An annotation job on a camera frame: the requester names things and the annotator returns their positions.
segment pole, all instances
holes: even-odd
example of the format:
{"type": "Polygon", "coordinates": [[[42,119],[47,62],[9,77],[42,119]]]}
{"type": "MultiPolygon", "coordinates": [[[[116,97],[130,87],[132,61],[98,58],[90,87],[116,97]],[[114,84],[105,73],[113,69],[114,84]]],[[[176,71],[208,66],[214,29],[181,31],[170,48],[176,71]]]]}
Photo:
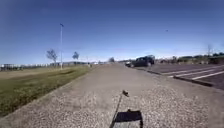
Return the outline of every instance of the pole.
{"type": "Polygon", "coordinates": [[[63,25],[61,25],[61,46],[60,46],[60,51],[61,51],[61,70],[63,69],[63,62],[62,62],[62,27],[63,25]]]}

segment bare tree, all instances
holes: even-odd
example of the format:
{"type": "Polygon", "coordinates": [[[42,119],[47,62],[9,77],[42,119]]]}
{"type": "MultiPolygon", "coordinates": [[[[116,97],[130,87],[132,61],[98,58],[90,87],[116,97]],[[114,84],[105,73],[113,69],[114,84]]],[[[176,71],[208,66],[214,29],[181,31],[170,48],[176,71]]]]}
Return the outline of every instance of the bare tree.
{"type": "Polygon", "coordinates": [[[79,53],[78,52],[74,52],[72,58],[75,60],[75,59],[79,59],[79,53]]]}
{"type": "Polygon", "coordinates": [[[58,56],[54,49],[50,49],[47,51],[47,58],[53,60],[54,66],[56,66],[56,61],[57,61],[58,56]]]}

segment street lamp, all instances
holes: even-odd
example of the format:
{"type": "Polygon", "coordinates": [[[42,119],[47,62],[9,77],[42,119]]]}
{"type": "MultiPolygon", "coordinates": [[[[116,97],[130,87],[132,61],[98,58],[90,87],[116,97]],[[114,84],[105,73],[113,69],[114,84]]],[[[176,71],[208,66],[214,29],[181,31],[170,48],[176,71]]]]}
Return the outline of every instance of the street lamp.
{"type": "Polygon", "coordinates": [[[60,24],[61,26],[61,45],[60,45],[60,51],[61,51],[61,70],[63,68],[63,62],[62,62],[62,28],[64,27],[63,24],[60,24]]]}

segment white parking line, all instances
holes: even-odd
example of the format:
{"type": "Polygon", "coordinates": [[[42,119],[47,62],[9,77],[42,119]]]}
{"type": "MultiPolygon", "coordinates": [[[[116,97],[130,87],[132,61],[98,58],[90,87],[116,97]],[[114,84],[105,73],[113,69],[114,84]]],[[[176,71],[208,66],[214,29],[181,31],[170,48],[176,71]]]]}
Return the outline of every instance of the white parking line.
{"type": "Polygon", "coordinates": [[[192,80],[197,80],[197,79],[200,79],[200,78],[205,78],[205,77],[209,77],[209,76],[219,75],[219,74],[222,74],[222,73],[224,73],[224,71],[213,73],[213,74],[208,74],[208,75],[204,75],[204,76],[194,77],[194,78],[192,78],[192,80]]]}
{"type": "Polygon", "coordinates": [[[186,73],[186,74],[181,74],[181,75],[176,75],[176,76],[189,76],[189,75],[193,75],[193,74],[200,74],[200,73],[211,72],[211,71],[214,71],[214,69],[213,70],[201,71],[201,72],[186,73]]]}
{"type": "Polygon", "coordinates": [[[191,72],[191,71],[200,71],[200,70],[206,70],[206,69],[219,68],[219,67],[223,67],[223,66],[224,66],[224,65],[215,66],[215,67],[209,67],[209,68],[193,69],[193,70],[184,70],[184,71],[176,71],[176,72],[167,72],[167,73],[162,73],[162,74],[163,74],[163,75],[169,75],[169,74],[173,74],[173,73],[184,73],[184,72],[191,72]]]}

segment car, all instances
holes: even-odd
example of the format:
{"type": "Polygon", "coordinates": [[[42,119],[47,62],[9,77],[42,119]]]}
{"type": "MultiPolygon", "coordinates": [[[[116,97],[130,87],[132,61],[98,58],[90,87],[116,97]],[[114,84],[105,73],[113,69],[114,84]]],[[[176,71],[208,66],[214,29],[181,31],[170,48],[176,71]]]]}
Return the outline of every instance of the car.
{"type": "Polygon", "coordinates": [[[99,64],[99,62],[93,62],[93,64],[94,64],[94,65],[98,65],[98,64],[99,64]]]}
{"type": "Polygon", "coordinates": [[[125,63],[127,67],[149,67],[155,64],[154,58],[145,56],[137,58],[135,61],[128,61],[125,63]]]}

